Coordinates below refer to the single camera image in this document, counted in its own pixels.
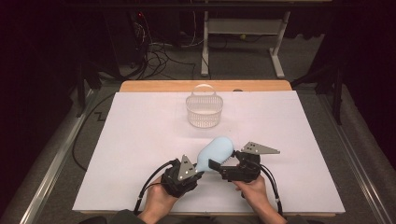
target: black cable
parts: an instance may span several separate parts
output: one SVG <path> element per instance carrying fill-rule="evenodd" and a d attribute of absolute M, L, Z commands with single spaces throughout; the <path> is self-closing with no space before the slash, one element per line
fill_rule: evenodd
<path fill-rule="evenodd" d="M 164 58 L 160 57 L 160 56 L 158 55 L 157 52 L 159 52 L 159 51 L 151 52 L 151 53 L 154 54 L 156 57 L 153 57 L 153 58 L 148 59 L 148 67 L 151 68 L 151 69 L 153 69 L 154 66 L 158 69 L 159 66 L 162 66 L 162 65 L 166 64 L 167 61 L 168 61 L 168 60 L 165 60 Z M 155 60 L 155 59 L 158 60 L 158 64 L 157 64 L 157 65 L 150 65 L 149 62 L 152 61 L 152 60 Z"/>
<path fill-rule="evenodd" d="M 177 162 L 177 159 L 165 163 L 164 165 L 160 166 L 157 170 L 155 170 L 154 173 L 152 173 L 152 175 L 148 178 L 148 180 L 146 181 L 145 185 L 143 185 L 142 190 L 140 190 L 139 197 L 137 198 L 136 205 L 135 205 L 135 207 L 134 207 L 134 214 L 135 214 L 135 215 L 137 215 L 137 212 L 138 212 L 138 210 L 139 210 L 139 206 L 140 206 L 140 204 L 142 203 L 143 196 L 145 195 L 145 191 L 146 191 L 146 189 L 148 188 L 148 184 L 149 184 L 149 182 L 151 181 L 151 179 L 152 179 L 156 174 L 158 174 L 163 168 L 165 168 L 165 167 L 168 166 L 168 165 L 174 165 L 176 162 Z"/>
<path fill-rule="evenodd" d="M 77 158 L 76 158 L 76 142 L 77 142 L 77 140 L 78 140 L 78 137 L 79 137 L 79 135 L 80 135 L 80 133 L 81 133 L 82 128 L 84 127 L 85 123 L 87 122 L 88 118 L 89 118 L 90 115 L 93 113 L 93 111 L 94 111 L 101 103 L 103 103 L 105 100 L 107 100 L 108 98 L 110 98 L 110 97 L 113 96 L 114 94 L 116 94 L 116 93 L 115 93 L 115 92 L 114 92 L 114 93 L 111 93 L 110 95 L 108 95 L 107 97 L 105 97 L 105 99 L 103 99 L 102 101 L 100 101 L 100 102 L 91 110 L 91 112 L 87 115 L 87 117 L 86 117 L 86 118 L 84 119 L 84 121 L 82 122 L 82 124 L 81 124 L 81 126 L 80 126 L 80 128 L 79 128 L 79 130 L 78 130 L 78 132 L 77 132 L 77 134 L 76 134 L 76 138 L 75 138 L 75 140 L 74 140 L 74 142 L 73 142 L 73 146 L 72 146 L 72 156 L 73 156 L 73 160 L 74 160 L 74 162 L 76 163 L 76 165 L 77 165 L 79 168 L 81 168 L 83 171 L 85 171 L 85 172 L 87 172 L 87 168 L 85 168 L 83 165 L 81 165 L 81 163 L 79 163 L 78 160 L 77 160 Z"/>
<path fill-rule="evenodd" d="M 261 38 L 263 38 L 265 36 L 270 36 L 270 35 L 258 35 L 253 40 L 241 39 L 240 35 L 226 35 L 226 38 L 231 38 L 231 39 L 239 40 L 239 41 L 242 41 L 242 42 L 254 43 L 254 42 L 257 42 L 258 40 L 260 40 Z"/>
<path fill-rule="evenodd" d="M 204 63 L 205 63 L 206 66 L 207 66 L 207 74 L 209 75 L 209 80 L 212 80 L 212 74 L 210 73 L 209 64 L 207 64 L 207 62 L 206 62 L 204 56 L 201 56 L 201 58 L 202 58 L 202 61 L 204 61 Z"/>
<path fill-rule="evenodd" d="M 158 59 L 158 61 L 159 61 L 159 64 L 157 65 L 157 67 L 154 69 L 154 71 L 153 71 L 151 74 L 149 74 L 149 75 L 147 75 L 147 76 L 142 76 L 141 79 L 146 79 L 146 78 L 149 78 L 149 77 L 157 76 L 158 74 L 160 74 L 160 73 L 166 68 L 166 62 L 167 62 L 167 60 L 161 58 L 156 52 L 151 52 L 151 53 L 153 53 L 153 54 L 155 54 L 155 55 L 157 56 L 157 59 Z M 161 66 L 163 66 L 163 65 L 164 65 L 163 69 L 162 69 L 160 72 L 156 73 L 157 70 L 158 70 Z"/>
<path fill-rule="evenodd" d="M 150 44 L 151 47 L 160 47 L 159 49 L 155 49 L 155 51 L 161 51 L 161 50 L 163 50 L 163 48 L 165 48 L 165 43 L 163 42 L 163 44 L 160 45 L 160 44 L 158 44 L 158 41 L 163 42 L 163 40 L 159 39 L 159 40 L 156 40 L 156 42 Z"/>
<path fill-rule="evenodd" d="M 277 204 L 277 212 L 283 216 L 283 208 L 282 208 L 282 202 L 280 201 L 279 194 L 277 192 L 277 187 L 276 187 L 276 182 L 274 180 L 274 177 L 272 176 L 271 172 L 268 170 L 265 170 L 262 168 L 262 171 L 267 175 L 268 179 L 271 182 L 274 194 L 275 194 L 275 199 L 276 199 L 276 204 Z"/>
<path fill-rule="evenodd" d="M 161 75 L 164 76 L 164 77 L 168 77 L 168 78 L 170 78 L 170 79 L 177 80 L 177 78 L 169 77 L 168 75 L 166 75 L 166 74 L 164 74 L 164 73 L 162 73 L 162 72 L 160 72 L 159 74 L 161 74 Z"/>
<path fill-rule="evenodd" d="M 91 61 L 89 61 L 89 63 L 90 63 L 92 66 L 94 66 L 97 70 L 105 72 L 106 74 L 108 74 L 108 75 L 114 77 L 116 80 L 119 80 L 119 81 L 126 81 L 126 80 L 127 80 L 127 79 L 126 79 L 125 77 L 123 77 L 122 75 L 117 74 L 117 73 L 113 73 L 112 71 L 106 69 L 105 67 L 99 65 L 98 63 L 91 62 Z"/>
<path fill-rule="evenodd" d="M 163 54 L 169 59 L 169 61 L 171 61 L 171 62 L 174 62 L 174 63 L 180 63 L 180 64 L 186 64 L 186 65 L 192 65 L 192 73 L 194 73 L 194 69 L 195 69 L 195 63 L 183 63 L 183 62 L 179 62 L 179 61 L 176 61 L 176 60 L 174 60 L 174 59 L 172 59 L 171 57 L 169 57 L 169 55 L 166 53 L 166 50 L 165 50 L 165 45 L 163 45 Z"/>
<path fill-rule="evenodd" d="M 149 67 L 149 60 L 148 60 L 148 53 L 147 52 L 146 52 L 146 55 L 144 57 L 144 61 L 146 63 L 146 68 Z M 139 74 L 139 76 L 136 78 L 136 80 L 140 80 L 142 78 L 142 76 L 145 75 L 145 73 L 146 73 L 146 69 Z"/>
<path fill-rule="evenodd" d="M 145 192 L 146 192 L 151 186 L 154 186 L 154 185 L 169 185 L 169 184 L 168 184 L 168 183 L 153 183 L 153 184 L 148 185 L 148 186 L 145 188 Z"/>
<path fill-rule="evenodd" d="M 124 77 L 129 79 L 130 77 L 142 74 L 146 71 L 147 67 L 148 67 L 148 62 L 146 59 L 143 59 L 142 63 L 139 64 L 139 67 L 135 71 L 131 72 L 130 74 Z"/>
<path fill-rule="evenodd" d="M 221 37 L 224 39 L 224 41 L 225 41 L 224 46 L 218 48 L 218 47 L 213 47 L 213 46 L 207 45 L 207 47 L 210 48 L 210 49 L 226 49 L 226 48 L 227 48 L 227 45 L 228 45 L 228 39 L 227 39 L 227 37 L 224 36 L 224 35 L 217 35 L 217 36 L 221 36 Z"/>
<path fill-rule="evenodd" d="M 268 177 L 268 179 L 270 180 L 274 195 L 275 195 L 276 204 L 277 204 L 277 212 L 281 216 L 283 216 L 282 202 L 280 201 L 279 193 L 277 192 L 276 182 L 275 182 L 274 176 L 271 173 L 271 171 L 267 167 L 265 167 L 264 165 L 257 164 L 256 162 L 249 161 L 249 160 L 245 160 L 245 161 L 248 162 L 249 164 L 252 164 L 252 165 L 255 165 L 255 166 L 259 167 L 265 173 L 265 175 Z"/>

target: table leg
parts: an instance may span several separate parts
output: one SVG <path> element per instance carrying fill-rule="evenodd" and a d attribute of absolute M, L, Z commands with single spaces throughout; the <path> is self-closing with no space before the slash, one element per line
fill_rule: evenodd
<path fill-rule="evenodd" d="M 279 58 L 277 57 L 277 53 L 279 52 L 280 44 L 282 43 L 283 35 L 285 34 L 286 26 L 288 25 L 289 22 L 289 16 L 290 16 L 290 12 L 289 11 L 285 12 L 285 15 L 283 16 L 283 21 L 280 24 L 279 31 L 277 33 L 276 46 L 274 48 L 269 49 L 271 59 L 276 71 L 276 76 L 278 78 L 285 78 L 285 74 L 283 73 L 283 69 L 282 66 L 280 65 L 280 61 Z"/>
<path fill-rule="evenodd" d="M 209 49 L 207 47 L 208 19 L 209 19 L 209 13 L 206 11 L 204 18 L 204 48 L 202 50 L 202 61 L 201 61 L 201 76 L 203 77 L 207 77 L 209 75 Z"/>

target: light blue object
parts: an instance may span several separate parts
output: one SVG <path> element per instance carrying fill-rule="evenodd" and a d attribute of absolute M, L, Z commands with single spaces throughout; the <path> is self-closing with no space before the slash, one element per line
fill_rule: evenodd
<path fill-rule="evenodd" d="M 217 137 L 201 150 L 198 155 L 197 165 L 195 168 L 197 172 L 213 171 L 208 166 L 209 159 L 222 164 L 227 161 L 232 154 L 233 142 L 231 139 L 228 137 Z"/>

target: hand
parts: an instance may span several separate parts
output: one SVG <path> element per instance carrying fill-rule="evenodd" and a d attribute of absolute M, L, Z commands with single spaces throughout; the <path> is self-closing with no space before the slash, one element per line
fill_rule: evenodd
<path fill-rule="evenodd" d="M 242 191 L 247 203 L 263 222 L 267 224 L 284 224 L 287 222 L 269 203 L 265 179 L 261 175 L 250 183 L 243 181 L 233 181 L 233 183 L 236 185 L 236 190 Z"/>
<path fill-rule="evenodd" d="M 138 216 L 147 224 L 156 223 L 168 215 L 175 202 L 177 202 L 177 198 L 169 195 L 160 183 L 161 177 L 151 183 L 155 185 L 148 188 L 145 209 Z"/>

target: mesh basket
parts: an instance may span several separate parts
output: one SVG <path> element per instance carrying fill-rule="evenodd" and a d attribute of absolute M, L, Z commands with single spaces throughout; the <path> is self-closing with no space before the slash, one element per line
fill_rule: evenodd
<path fill-rule="evenodd" d="M 196 94 L 197 89 L 210 88 L 212 94 Z M 198 128 L 211 128 L 219 124 L 223 101 L 216 95 L 215 89 L 207 84 L 201 84 L 191 92 L 186 99 L 189 123 Z"/>

